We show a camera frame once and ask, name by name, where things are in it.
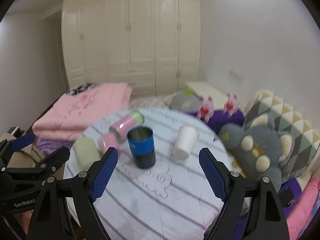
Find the blue black metal can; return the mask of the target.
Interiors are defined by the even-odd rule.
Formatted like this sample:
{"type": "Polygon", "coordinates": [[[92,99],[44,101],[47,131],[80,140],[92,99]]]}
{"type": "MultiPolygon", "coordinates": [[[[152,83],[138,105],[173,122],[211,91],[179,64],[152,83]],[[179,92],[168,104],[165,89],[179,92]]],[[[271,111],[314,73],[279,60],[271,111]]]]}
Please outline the blue black metal can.
{"type": "Polygon", "coordinates": [[[156,163],[155,145],[152,129],[138,126],[127,133],[127,140],[138,168],[152,168],[156,163]]]}

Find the pale green cup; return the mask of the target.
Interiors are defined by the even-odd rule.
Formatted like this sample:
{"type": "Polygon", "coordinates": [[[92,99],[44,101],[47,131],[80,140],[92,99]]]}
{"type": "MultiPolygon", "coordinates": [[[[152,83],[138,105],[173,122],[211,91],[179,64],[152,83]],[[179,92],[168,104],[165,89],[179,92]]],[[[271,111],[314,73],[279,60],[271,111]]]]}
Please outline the pale green cup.
{"type": "Polygon", "coordinates": [[[83,171],[88,171],[95,161],[100,160],[100,153],[91,138],[79,137],[73,145],[73,150],[83,171]]]}

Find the white paper cup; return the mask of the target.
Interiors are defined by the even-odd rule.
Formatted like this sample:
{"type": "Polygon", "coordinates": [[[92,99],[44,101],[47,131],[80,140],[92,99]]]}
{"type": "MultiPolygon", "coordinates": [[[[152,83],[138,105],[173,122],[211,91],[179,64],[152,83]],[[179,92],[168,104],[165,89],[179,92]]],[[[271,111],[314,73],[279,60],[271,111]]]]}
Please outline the white paper cup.
{"type": "Polygon", "coordinates": [[[181,126],[178,130],[171,155],[178,160],[189,158],[198,138],[199,132],[195,128],[187,125],[181,126]]]}

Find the small pink canister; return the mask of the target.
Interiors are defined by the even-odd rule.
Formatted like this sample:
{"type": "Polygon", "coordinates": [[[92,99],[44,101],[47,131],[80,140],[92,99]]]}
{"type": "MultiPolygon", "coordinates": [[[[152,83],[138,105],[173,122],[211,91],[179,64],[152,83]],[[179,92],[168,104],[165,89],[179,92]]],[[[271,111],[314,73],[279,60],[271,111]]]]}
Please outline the small pink canister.
{"type": "Polygon", "coordinates": [[[98,139],[98,146],[102,155],[104,155],[110,147],[117,150],[118,156],[121,154],[119,143],[113,133],[108,132],[101,135],[98,139]]]}

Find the folded pink quilt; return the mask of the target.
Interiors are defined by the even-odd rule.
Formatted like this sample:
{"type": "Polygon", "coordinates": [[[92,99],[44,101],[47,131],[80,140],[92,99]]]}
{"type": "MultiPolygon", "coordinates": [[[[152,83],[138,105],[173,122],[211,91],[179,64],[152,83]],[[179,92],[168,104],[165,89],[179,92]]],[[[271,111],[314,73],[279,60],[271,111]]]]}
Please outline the folded pink quilt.
{"type": "Polygon", "coordinates": [[[127,83],[102,83],[77,95],[63,94],[33,124],[39,139],[75,141],[100,119],[128,109],[132,88],[127,83]]]}

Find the grey plush toy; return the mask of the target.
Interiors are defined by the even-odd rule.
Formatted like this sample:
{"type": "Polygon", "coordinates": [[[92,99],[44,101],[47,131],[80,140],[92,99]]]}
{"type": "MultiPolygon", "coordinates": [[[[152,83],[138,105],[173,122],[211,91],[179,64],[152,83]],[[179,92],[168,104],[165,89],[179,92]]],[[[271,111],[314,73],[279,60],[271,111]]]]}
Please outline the grey plush toy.
{"type": "Polygon", "coordinates": [[[272,115],[261,114],[247,127],[227,123],[218,136],[247,178],[268,177],[279,192],[283,183],[282,168],[291,157],[295,140],[289,132],[276,130],[272,115]]]}

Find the tall pink green canister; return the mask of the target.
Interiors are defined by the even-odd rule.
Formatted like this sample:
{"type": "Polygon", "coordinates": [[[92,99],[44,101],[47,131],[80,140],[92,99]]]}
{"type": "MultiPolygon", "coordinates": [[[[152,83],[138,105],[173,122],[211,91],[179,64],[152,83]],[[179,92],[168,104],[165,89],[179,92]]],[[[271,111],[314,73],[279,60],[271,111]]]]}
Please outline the tall pink green canister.
{"type": "Polygon", "coordinates": [[[116,137],[117,142],[122,143],[126,140],[127,133],[135,126],[144,124],[144,121],[144,115],[139,110],[134,110],[110,126],[109,132],[116,137]]]}

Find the white striped table cloth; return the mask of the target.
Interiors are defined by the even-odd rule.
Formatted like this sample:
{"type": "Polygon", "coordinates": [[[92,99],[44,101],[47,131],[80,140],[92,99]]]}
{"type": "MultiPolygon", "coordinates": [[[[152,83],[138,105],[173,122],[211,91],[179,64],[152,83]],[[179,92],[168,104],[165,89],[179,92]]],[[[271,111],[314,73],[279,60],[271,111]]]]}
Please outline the white striped table cloth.
{"type": "Polygon", "coordinates": [[[216,198],[199,165],[199,152],[208,148],[232,168],[216,134],[202,121],[166,108],[143,108],[145,126],[153,131],[156,164],[139,169],[128,143],[120,146],[117,166],[95,209],[111,239],[203,239],[223,203],[216,198]],[[171,156],[181,126],[199,132],[184,161],[171,156]]]}

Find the purple blanket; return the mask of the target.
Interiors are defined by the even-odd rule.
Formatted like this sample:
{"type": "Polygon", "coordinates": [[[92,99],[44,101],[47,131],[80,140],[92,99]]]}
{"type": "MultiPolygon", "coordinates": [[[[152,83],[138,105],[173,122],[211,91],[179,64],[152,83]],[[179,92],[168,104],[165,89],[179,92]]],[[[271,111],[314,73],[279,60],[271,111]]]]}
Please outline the purple blanket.
{"type": "Polygon", "coordinates": [[[218,134],[225,124],[233,123],[242,126],[244,124],[244,120],[245,117],[240,110],[237,110],[235,114],[229,117],[228,113],[223,113],[222,109],[217,109],[214,111],[214,115],[209,119],[206,125],[218,134]]]}

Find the triangle patterned pillow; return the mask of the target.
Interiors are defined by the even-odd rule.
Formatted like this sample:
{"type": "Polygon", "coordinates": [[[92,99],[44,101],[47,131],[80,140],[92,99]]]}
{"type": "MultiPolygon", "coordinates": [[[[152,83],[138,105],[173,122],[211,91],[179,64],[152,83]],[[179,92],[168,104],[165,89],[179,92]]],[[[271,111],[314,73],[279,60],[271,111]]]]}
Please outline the triangle patterned pillow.
{"type": "Polygon", "coordinates": [[[319,157],[319,132],[310,122],[274,92],[262,89],[245,107],[245,125],[261,114],[274,117],[275,130],[290,133],[295,146],[288,163],[282,168],[283,182],[301,176],[306,170],[313,173],[319,157]]]}

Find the right pink bunny plush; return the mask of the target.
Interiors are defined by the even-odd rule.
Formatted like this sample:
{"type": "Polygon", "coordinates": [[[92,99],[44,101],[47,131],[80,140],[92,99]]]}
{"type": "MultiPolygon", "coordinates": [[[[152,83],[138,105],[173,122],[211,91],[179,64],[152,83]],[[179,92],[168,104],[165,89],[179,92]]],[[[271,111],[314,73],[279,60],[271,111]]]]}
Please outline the right pink bunny plush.
{"type": "Polygon", "coordinates": [[[227,94],[227,101],[224,104],[222,112],[224,114],[228,114],[228,117],[230,118],[233,114],[235,114],[238,111],[238,97],[236,94],[227,94]]]}

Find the pink bunny plush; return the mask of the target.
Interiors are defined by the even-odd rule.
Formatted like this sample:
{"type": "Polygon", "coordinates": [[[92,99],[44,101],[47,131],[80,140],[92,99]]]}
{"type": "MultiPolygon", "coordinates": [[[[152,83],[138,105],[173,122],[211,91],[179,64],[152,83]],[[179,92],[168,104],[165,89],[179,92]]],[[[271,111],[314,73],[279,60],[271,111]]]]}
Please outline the pink bunny plush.
{"type": "Polygon", "coordinates": [[[228,114],[228,117],[230,118],[233,114],[235,114],[238,111],[238,97],[236,94],[227,94],[227,101],[224,104],[222,112],[224,114],[228,114]]]}
{"type": "Polygon", "coordinates": [[[197,111],[197,119],[203,119],[205,123],[208,123],[210,118],[214,115],[214,104],[211,96],[205,98],[200,96],[201,104],[197,111]]]}

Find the left pink bunny plush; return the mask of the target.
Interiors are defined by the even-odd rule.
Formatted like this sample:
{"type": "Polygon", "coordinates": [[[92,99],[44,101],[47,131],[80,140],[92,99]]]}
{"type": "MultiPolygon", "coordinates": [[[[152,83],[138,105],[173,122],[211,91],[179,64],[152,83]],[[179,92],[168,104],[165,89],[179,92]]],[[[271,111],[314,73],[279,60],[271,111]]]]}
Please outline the left pink bunny plush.
{"type": "Polygon", "coordinates": [[[214,104],[211,96],[205,98],[200,96],[201,104],[197,111],[197,119],[203,119],[205,123],[208,123],[210,118],[214,115],[214,104]]]}

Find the floral bed sheet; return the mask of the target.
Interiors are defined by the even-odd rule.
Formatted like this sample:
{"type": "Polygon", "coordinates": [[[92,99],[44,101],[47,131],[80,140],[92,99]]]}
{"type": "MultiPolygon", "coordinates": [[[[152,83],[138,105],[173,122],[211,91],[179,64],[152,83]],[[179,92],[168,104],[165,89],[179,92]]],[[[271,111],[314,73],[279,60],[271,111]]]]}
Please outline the floral bed sheet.
{"type": "Polygon", "coordinates": [[[179,92],[158,96],[131,97],[129,101],[129,109],[169,108],[173,97],[177,94],[179,94],[179,92]]]}

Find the white bedside shelf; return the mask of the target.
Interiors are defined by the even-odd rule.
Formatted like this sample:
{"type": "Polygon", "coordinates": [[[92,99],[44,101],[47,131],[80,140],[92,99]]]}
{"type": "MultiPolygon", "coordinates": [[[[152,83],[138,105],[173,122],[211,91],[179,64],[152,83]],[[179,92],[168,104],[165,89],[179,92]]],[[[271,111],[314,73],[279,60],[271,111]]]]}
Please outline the white bedside shelf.
{"type": "Polygon", "coordinates": [[[186,86],[198,96],[204,96],[205,98],[211,96],[215,109],[223,109],[228,99],[227,93],[206,82],[187,82],[186,86]]]}

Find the grey flower cushion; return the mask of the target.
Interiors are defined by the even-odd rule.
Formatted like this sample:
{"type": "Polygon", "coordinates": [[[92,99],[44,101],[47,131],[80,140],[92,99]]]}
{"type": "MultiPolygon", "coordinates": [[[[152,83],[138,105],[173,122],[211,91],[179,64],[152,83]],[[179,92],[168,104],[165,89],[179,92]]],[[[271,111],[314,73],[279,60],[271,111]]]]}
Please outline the grey flower cushion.
{"type": "Polygon", "coordinates": [[[195,113],[198,111],[200,104],[199,96],[192,90],[185,90],[172,98],[169,108],[185,113],[195,113]]]}

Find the cream wardrobe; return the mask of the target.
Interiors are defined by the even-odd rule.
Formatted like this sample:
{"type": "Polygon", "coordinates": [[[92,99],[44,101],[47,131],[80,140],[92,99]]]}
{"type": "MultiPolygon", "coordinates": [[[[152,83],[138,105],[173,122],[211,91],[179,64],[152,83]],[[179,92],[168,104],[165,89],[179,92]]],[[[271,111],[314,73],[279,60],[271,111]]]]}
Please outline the cream wardrobe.
{"type": "Polygon", "coordinates": [[[199,78],[200,0],[63,0],[68,84],[125,82],[161,95],[199,78]]]}

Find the white wall socket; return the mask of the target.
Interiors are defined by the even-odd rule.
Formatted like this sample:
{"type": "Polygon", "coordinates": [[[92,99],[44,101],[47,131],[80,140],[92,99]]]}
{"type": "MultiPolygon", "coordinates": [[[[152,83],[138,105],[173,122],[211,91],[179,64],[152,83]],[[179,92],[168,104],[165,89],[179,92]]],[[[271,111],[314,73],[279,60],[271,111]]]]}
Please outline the white wall socket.
{"type": "Polygon", "coordinates": [[[234,80],[237,83],[242,83],[243,82],[243,78],[244,77],[242,75],[240,75],[239,73],[235,72],[232,69],[229,70],[229,74],[228,75],[229,75],[229,78],[231,80],[234,80]]]}

